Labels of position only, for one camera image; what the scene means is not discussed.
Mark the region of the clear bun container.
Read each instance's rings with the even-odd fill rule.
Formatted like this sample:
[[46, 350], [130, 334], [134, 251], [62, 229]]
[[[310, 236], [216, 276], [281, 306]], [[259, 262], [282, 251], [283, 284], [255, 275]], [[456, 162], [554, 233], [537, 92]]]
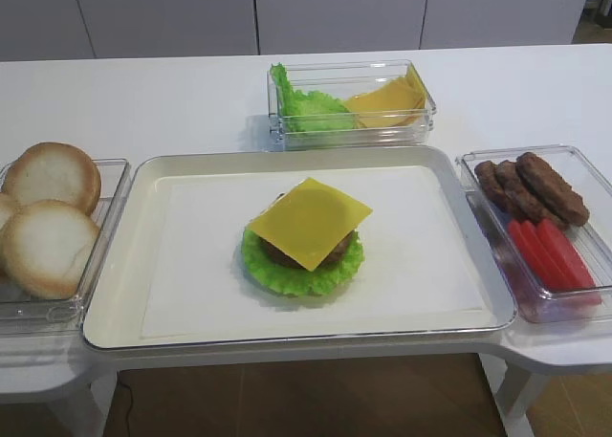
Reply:
[[108, 246], [122, 214], [130, 188], [130, 163], [125, 159], [96, 161], [101, 192], [92, 219], [99, 235], [76, 294], [65, 299], [29, 295], [5, 274], [1, 275], [1, 336], [22, 336], [73, 331], [78, 328], [97, 285]]

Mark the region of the white serving tray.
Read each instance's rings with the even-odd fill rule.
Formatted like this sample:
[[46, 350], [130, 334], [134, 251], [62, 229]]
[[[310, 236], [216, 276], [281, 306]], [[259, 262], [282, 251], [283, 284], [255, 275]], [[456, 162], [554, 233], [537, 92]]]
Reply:
[[[153, 274], [157, 267], [164, 219], [169, 197], [157, 190], [164, 178], [189, 178], [259, 173], [300, 172], [303, 180], [318, 171], [341, 169], [422, 166], [440, 179], [445, 193], [454, 199], [455, 218], [460, 224], [478, 229], [492, 261], [499, 271], [496, 283], [482, 286], [489, 301], [492, 323], [474, 328], [432, 328], [401, 332], [321, 335], [267, 339], [146, 339], [142, 324]], [[163, 156], [148, 160], [137, 170], [126, 203], [109, 246], [91, 303], [85, 313], [82, 335], [94, 348], [119, 352], [132, 348], [169, 350], [180, 345], [210, 347], [215, 344], [271, 343], [323, 339], [366, 339], [370, 337], [418, 337], [441, 334], [474, 334], [501, 330], [510, 325], [516, 306], [509, 286], [499, 270], [488, 241], [479, 228], [448, 157], [424, 145], [394, 148], [334, 148], [281, 153], [234, 153]]]

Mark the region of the front brown patty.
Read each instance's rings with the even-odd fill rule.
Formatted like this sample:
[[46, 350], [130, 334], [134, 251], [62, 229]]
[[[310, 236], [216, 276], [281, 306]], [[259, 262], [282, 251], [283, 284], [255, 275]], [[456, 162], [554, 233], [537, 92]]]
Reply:
[[515, 165], [519, 176], [555, 215], [573, 226], [587, 223], [590, 211], [582, 197], [545, 160], [525, 152]]

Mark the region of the green lettuce in container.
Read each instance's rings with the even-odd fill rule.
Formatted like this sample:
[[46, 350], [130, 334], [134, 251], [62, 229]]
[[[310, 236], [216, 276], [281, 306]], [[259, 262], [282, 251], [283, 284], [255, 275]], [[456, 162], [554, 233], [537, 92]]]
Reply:
[[354, 129], [355, 119], [338, 99], [318, 90], [296, 90], [282, 63], [270, 69], [280, 100], [280, 113], [289, 132], [324, 132]]

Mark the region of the front red tomato slice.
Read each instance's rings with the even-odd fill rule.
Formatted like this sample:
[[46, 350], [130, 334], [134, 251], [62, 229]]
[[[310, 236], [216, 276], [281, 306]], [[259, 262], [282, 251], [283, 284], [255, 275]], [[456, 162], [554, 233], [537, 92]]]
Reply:
[[536, 236], [552, 263], [548, 288], [556, 293], [594, 290], [596, 284], [579, 253], [565, 234], [549, 219], [535, 227]]

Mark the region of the yellow cheese slice stack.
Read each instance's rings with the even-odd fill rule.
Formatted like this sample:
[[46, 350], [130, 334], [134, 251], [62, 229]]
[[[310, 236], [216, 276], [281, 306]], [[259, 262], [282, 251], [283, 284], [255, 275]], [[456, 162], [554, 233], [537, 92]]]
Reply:
[[408, 125], [426, 109], [426, 91], [416, 71], [409, 67], [403, 76], [382, 87], [351, 97], [344, 102], [356, 115], [360, 127], [385, 128]]

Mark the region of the red tomato slice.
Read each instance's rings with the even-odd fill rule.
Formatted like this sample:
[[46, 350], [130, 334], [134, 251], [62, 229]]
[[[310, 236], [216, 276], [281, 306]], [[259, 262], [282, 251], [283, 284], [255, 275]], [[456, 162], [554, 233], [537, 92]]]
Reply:
[[596, 284], [579, 253], [565, 234], [549, 219], [535, 227], [536, 236], [552, 263], [548, 288], [556, 293], [594, 290]]
[[508, 224], [508, 232], [532, 272], [542, 285], [550, 292], [562, 290], [562, 276], [551, 256], [536, 233], [536, 227], [530, 221], [522, 223], [513, 219]]
[[521, 240], [515, 239], [525, 260], [550, 292], [573, 290], [567, 266], [556, 250], [548, 250], [536, 226], [530, 221], [518, 224]]

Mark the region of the clear patty tomato container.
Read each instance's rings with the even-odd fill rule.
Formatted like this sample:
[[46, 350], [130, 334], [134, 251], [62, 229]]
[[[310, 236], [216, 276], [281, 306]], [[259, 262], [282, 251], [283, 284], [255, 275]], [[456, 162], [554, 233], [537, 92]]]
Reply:
[[[482, 191], [474, 168], [492, 161], [513, 163], [525, 152], [545, 160], [583, 199], [590, 217], [581, 227], [561, 230], [595, 281], [594, 290], [550, 292], [532, 272], [508, 232], [513, 218]], [[609, 318], [611, 316], [611, 185], [575, 148], [567, 145], [478, 151], [458, 158], [461, 180], [496, 261], [512, 288], [520, 313], [535, 323]]]

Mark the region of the bun half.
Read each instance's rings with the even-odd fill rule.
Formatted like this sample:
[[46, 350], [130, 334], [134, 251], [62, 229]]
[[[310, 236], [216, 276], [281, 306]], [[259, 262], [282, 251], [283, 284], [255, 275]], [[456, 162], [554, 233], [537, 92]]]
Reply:
[[74, 295], [99, 235], [86, 214], [45, 200], [21, 208], [1, 230], [1, 263], [29, 294], [44, 299]]
[[21, 206], [56, 200], [90, 215], [98, 204], [101, 177], [95, 162], [78, 147], [40, 142], [11, 164], [2, 191]]

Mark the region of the lower bun half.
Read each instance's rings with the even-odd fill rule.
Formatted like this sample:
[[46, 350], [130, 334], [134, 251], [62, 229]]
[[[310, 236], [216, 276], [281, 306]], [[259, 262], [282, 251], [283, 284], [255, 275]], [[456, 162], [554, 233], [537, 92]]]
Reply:
[[1, 263], [29, 294], [44, 299], [74, 295], [99, 235], [86, 214], [45, 200], [21, 208], [1, 230]]

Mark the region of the upper bun half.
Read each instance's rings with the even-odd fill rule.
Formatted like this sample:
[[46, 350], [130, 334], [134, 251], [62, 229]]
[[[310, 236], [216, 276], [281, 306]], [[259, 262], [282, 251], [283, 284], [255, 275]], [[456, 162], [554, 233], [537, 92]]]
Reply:
[[21, 206], [56, 200], [90, 215], [98, 204], [101, 177], [95, 162], [78, 147], [40, 142], [11, 164], [2, 191]]

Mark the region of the white paper liner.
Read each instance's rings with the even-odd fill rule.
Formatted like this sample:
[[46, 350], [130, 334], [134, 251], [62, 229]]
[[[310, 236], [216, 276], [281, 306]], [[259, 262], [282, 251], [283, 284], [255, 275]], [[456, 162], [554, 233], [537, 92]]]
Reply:
[[267, 339], [474, 328], [492, 323], [481, 288], [500, 274], [478, 229], [422, 166], [318, 171], [369, 205], [364, 261], [328, 296], [287, 297], [256, 285], [238, 247], [248, 222], [300, 172], [164, 178], [169, 197], [142, 336]]

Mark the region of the yellow cheese slice on tray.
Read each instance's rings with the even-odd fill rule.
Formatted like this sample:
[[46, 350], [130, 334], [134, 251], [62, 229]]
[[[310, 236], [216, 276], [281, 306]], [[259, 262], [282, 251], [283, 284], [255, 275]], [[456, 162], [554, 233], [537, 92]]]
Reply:
[[372, 212], [339, 189], [307, 178], [278, 196], [248, 223], [247, 230], [312, 272]]

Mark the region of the middle brown patty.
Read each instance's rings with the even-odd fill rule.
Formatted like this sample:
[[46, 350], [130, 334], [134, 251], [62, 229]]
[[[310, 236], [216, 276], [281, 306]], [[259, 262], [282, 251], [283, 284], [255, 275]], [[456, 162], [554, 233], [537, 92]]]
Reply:
[[535, 225], [548, 219], [561, 230], [569, 228], [565, 221], [549, 210], [522, 182], [516, 172], [515, 163], [502, 161], [495, 168], [495, 176], [505, 194], [521, 209], [526, 219]]

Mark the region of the green lettuce leaf on tray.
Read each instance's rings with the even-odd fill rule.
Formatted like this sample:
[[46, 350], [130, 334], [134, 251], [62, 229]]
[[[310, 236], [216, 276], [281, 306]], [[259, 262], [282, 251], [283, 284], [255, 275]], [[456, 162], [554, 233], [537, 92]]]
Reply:
[[275, 263], [264, 251], [262, 239], [254, 232], [243, 234], [241, 253], [246, 270], [261, 286], [281, 295], [329, 295], [348, 283], [364, 261], [364, 251], [356, 231], [351, 233], [342, 257], [314, 271]]

